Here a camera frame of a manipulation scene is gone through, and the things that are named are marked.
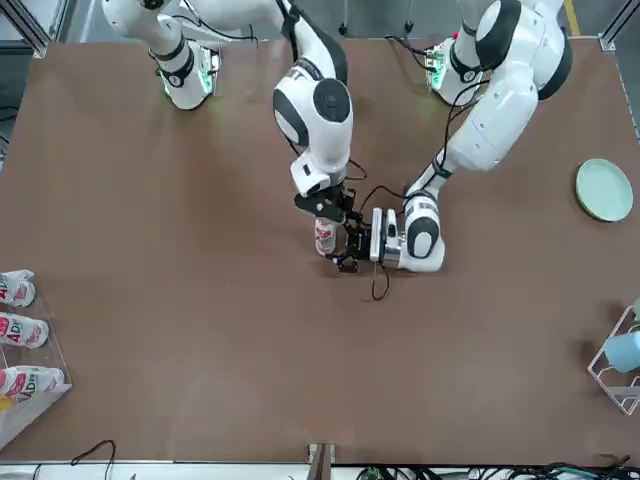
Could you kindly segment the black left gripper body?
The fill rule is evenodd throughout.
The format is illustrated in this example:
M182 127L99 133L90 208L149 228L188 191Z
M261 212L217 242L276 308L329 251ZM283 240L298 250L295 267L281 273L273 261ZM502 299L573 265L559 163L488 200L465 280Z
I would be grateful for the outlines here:
M346 225L345 256L353 260L370 259L372 229L363 225Z

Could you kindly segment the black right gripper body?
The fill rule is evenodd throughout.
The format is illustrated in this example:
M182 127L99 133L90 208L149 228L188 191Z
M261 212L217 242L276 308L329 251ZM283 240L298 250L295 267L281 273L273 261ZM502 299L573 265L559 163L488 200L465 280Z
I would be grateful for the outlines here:
M321 205L319 211L326 214L347 214L353 210L356 190L347 188L343 184L336 185L319 192Z

